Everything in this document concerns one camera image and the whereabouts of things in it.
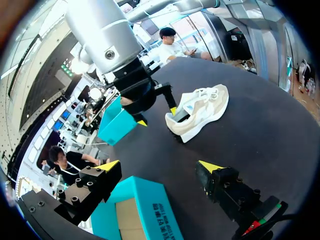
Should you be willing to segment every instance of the black hair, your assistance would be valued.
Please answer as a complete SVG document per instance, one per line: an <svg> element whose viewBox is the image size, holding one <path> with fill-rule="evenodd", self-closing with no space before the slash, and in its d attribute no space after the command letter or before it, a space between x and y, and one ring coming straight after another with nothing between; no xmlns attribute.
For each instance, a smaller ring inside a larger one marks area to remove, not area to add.
<svg viewBox="0 0 320 240"><path fill-rule="evenodd" d="M160 30L159 35L163 39L163 36L170 37L176 35L176 31L171 27L165 27Z"/></svg>
<svg viewBox="0 0 320 240"><path fill-rule="evenodd" d="M58 161L58 154L62 153L65 154L64 151L59 146L52 146L49 150L49 160L52 163L55 163Z"/></svg>

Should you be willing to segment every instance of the shoe sole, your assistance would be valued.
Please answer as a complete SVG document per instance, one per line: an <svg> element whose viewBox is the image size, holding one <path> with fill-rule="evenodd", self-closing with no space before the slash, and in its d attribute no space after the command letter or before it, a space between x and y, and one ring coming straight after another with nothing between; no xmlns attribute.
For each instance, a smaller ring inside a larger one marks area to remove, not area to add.
<svg viewBox="0 0 320 240"><path fill-rule="evenodd" d="M208 123L217 121L218 119L220 119L222 117L222 115L225 113L227 106L228 106L228 102L229 102L229 96L226 99L225 105L223 106L223 108L217 113L214 114L210 117L208 117L207 119L205 119L204 121L200 122L197 126L195 126L194 128L192 128L191 130L189 130L188 132L184 133L181 135L181 139L184 143L188 142L190 139L194 138L200 131L201 129L207 125Z"/></svg>

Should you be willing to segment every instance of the sneaker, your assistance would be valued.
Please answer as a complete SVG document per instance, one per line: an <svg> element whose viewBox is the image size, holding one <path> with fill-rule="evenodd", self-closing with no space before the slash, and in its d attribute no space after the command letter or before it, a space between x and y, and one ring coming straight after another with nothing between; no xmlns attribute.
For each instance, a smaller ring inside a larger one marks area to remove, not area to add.
<svg viewBox="0 0 320 240"><path fill-rule="evenodd" d="M197 89L189 96L191 100L180 102L181 107L179 111L177 108L175 116L172 113L165 115L168 128L184 143L196 136L206 124L220 119L229 101L228 89L222 84Z"/></svg>

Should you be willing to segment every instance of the black shirt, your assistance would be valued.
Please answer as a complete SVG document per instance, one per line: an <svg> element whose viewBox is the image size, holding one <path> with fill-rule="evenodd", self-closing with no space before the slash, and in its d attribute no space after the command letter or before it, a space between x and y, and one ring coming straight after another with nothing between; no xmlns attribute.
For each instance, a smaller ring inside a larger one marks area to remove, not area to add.
<svg viewBox="0 0 320 240"><path fill-rule="evenodd" d="M63 180L69 186L74 184L76 179L79 178L79 170L84 169L86 166L94 167L94 163L86 162L82 158L82 153L69 151L65 155L68 165L66 169L61 169Z"/></svg>

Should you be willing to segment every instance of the screw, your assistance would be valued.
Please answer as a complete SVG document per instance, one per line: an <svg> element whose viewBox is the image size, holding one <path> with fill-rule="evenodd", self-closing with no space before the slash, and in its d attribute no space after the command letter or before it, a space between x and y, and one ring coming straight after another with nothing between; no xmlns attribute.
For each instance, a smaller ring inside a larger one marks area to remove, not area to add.
<svg viewBox="0 0 320 240"><path fill-rule="evenodd" d="M77 187L82 187L83 184L82 184L81 178L76 178L75 184L77 185Z"/></svg>
<svg viewBox="0 0 320 240"><path fill-rule="evenodd" d="M66 197L65 191L63 191L62 189L58 190L58 197L61 199L64 199Z"/></svg>
<svg viewBox="0 0 320 240"><path fill-rule="evenodd" d="M93 189L94 183L92 181L88 181L86 185L88 186L89 191L91 191Z"/></svg>
<svg viewBox="0 0 320 240"><path fill-rule="evenodd" d="M73 197L71 198L71 202L72 202L72 204L73 204L74 206L76 206L77 204L80 203L80 200L79 200L79 198L78 198L77 196L73 196Z"/></svg>
<svg viewBox="0 0 320 240"><path fill-rule="evenodd" d="M238 204L241 206L242 204L244 204L246 201L246 199L244 197L240 197L238 200Z"/></svg>
<svg viewBox="0 0 320 240"><path fill-rule="evenodd" d="M44 201L39 201L39 202L38 202L38 206L39 206L39 207L43 207L44 205L45 205L45 202L44 202Z"/></svg>
<svg viewBox="0 0 320 240"><path fill-rule="evenodd" d="M253 190L253 192L254 192L255 194L260 194L260 190L259 190L259 189L255 189L255 190Z"/></svg>
<svg viewBox="0 0 320 240"><path fill-rule="evenodd" d="M224 185L223 185L223 187L224 187L225 189L228 188L228 187L230 187L230 182L225 182Z"/></svg>
<svg viewBox="0 0 320 240"><path fill-rule="evenodd" d="M115 52L114 51L111 51L111 50L109 50L109 51L107 51L106 53L105 53L105 58L106 59L113 59L115 57Z"/></svg>
<svg viewBox="0 0 320 240"><path fill-rule="evenodd" d="M34 213L36 211L36 208L34 206L29 207L29 212Z"/></svg>

